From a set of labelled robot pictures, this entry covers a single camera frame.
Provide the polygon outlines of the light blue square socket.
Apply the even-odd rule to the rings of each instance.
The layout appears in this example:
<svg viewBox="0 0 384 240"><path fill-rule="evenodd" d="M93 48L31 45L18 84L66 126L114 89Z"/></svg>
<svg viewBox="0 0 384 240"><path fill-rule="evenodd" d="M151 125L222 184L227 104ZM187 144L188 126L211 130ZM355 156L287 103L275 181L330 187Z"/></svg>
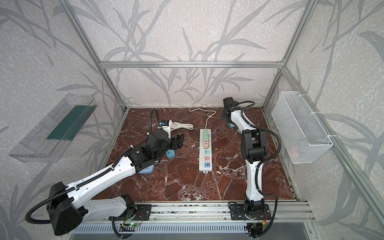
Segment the light blue square socket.
<svg viewBox="0 0 384 240"><path fill-rule="evenodd" d="M152 173L152 172L154 171L154 168L155 168L155 166L154 166L154 165L151 165L151 166L149 166L149 167L147 167L147 168L141 170L141 171L139 172L139 174L141 174L141 175L150 174L150 173Z"/></svg>

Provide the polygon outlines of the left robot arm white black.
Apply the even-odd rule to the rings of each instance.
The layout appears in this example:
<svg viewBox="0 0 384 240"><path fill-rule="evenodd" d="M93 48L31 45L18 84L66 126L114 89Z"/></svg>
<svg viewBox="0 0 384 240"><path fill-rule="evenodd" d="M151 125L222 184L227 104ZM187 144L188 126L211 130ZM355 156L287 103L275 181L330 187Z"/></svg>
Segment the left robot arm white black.
<svg viewBox="0 0 384 240"><path fill-rule="evenodd" d="M169 150L183 147L184 135L171 137L158 129L125 151L113 164L68 185L59 182L50 189L46 200L32 207L25 221L35 225L50 224L56 236L67 234L81 223L102 218L134 215L136 205L129 195L94 200L100 192L160 162Z"/></svg>

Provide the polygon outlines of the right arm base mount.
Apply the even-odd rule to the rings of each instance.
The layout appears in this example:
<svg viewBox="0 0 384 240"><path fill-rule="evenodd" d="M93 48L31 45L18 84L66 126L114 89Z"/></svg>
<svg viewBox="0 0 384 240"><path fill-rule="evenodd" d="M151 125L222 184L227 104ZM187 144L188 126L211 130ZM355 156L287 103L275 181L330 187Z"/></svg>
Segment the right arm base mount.
<svg viewBox="0 0 384 240"><path fill-rule="evenodd" d="M230 202L229 209L233 221L269 221L272 219L269 206L261 202L252 202L250 204L248 202L241 204Z"/></svg>

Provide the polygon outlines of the long white power strip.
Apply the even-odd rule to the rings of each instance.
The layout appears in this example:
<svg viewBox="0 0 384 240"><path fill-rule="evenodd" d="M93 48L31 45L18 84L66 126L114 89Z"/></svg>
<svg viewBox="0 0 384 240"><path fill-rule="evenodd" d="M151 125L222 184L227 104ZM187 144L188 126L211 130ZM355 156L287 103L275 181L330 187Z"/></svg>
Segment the long white power strip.
<svg viewBox="0 0 384 240"><path fill-rule="evenodd" d="M200 129L200 146L199 146L199 171L207 174L213 170L213 157L212 157L212 134L210 130L208 149L204 149L204 129Z"/></svg>

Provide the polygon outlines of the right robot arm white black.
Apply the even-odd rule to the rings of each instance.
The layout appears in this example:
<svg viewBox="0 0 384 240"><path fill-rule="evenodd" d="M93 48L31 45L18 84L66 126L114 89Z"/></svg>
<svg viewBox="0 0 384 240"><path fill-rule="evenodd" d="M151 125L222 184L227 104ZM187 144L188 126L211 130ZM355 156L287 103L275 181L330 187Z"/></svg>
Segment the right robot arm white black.
<svg viewBox="0 0 384 240"><path fill-rule="evenodd" d="M260 212L265 206L265 197L275 198L275 193L267 194L262 190L262 169L264 163L275 158L281 150L268 157L267 134L275 137L281 143L278 135L266 128L258 127L246 116L245 111L255 105L253 101L237 102L232 97L223 99L224 110L221 119L225 120L230 127L237 127L241 133L241 155L247 166L247 189L244 202L245 213L250 216Z"/></svg>

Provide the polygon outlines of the teal power strip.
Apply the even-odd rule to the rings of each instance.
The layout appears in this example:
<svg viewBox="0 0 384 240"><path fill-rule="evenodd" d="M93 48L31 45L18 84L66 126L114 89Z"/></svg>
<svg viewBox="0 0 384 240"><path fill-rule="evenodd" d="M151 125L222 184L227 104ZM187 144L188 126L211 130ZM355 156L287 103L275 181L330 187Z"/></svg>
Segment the teal power strip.
<svg viewBox="0 0 384 240"><path fill-rule="evenodd" d="M174 157L176 156L174 150L168 150L168 151L166 152L166 155L167 155L168 159L172 159L172 158L174 158Z"/></svg>

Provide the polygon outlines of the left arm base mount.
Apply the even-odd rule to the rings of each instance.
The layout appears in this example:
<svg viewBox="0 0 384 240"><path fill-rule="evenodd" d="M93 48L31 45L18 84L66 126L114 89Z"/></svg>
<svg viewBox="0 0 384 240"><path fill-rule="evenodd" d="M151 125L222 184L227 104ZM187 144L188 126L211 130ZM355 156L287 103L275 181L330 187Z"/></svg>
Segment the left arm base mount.
<svg viewBox="0 0 384 240"><path fill-rule="evenodd" d="M128 207L120 216L121 221L148 221L151 215L152 205L139 204Z"/></svg>

